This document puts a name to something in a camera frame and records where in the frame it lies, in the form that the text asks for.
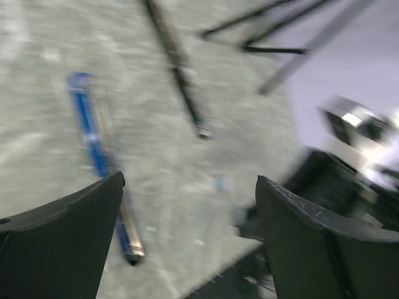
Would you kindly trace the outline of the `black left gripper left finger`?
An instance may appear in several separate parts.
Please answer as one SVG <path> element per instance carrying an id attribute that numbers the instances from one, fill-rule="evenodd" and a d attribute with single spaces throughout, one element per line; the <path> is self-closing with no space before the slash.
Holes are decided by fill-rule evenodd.
<path id="1" fill-rule="evenodd" d="M 95 298 L 123 196 L 121 172 L 1 219 L 1 298 Z"/>

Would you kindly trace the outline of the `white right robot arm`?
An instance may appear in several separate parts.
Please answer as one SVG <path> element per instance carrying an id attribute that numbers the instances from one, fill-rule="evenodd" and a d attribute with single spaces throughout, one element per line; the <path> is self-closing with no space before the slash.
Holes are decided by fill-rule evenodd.
<path id="1" fill-rule="evenodd" d="M 336 96 L 321 112 L 330 141 L 308 148 L 283 186 L 341 216 L 397 231 L 398 109 L 378 115 Z"/>

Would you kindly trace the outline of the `black stapler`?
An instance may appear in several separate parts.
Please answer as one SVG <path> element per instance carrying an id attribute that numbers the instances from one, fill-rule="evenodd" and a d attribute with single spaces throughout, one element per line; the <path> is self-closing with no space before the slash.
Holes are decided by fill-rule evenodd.
<path id="1" fill-rule="evenodd" d="M 196 135 L 201 139 L 213 136 L 204 113 L 196 103 L 195 95 L 198 85 L 195 82 L 195 71 L 190 67 L 184 48 L 181 46 L 173 26 L 166 20 L 158 1 L 143 1 L 145 10 L 153 24 L 158 40 L 170 61 L 170 69 L 175 79 L 186 109 L 190 115 Z"/>

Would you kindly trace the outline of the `blue stapler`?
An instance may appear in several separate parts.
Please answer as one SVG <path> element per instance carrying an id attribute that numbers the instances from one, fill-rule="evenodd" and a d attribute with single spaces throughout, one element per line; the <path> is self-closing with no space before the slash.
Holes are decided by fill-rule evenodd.
<path id="1" fill-rule="evenodd" d="M 121 171 L 105 90 L 97 83 L 96 76 L 87 72 L 73 72 L 67 76 L 66 82 L 79 119 L 82 139 L 97 175 L 104 178 Z M 128 186 L 123 187 L 116 231 L 125 260 L 136 266 L 146 253 Z"/>

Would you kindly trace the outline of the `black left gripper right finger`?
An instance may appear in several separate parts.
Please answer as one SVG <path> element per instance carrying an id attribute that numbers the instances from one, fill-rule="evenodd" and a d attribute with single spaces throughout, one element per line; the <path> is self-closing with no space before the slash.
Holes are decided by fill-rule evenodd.
<path id="1" fill-rule="evenodd" d="M 256 183 L 278 298 L 397 298 L 398 233 L 342 217 L 265 176 Z"/>

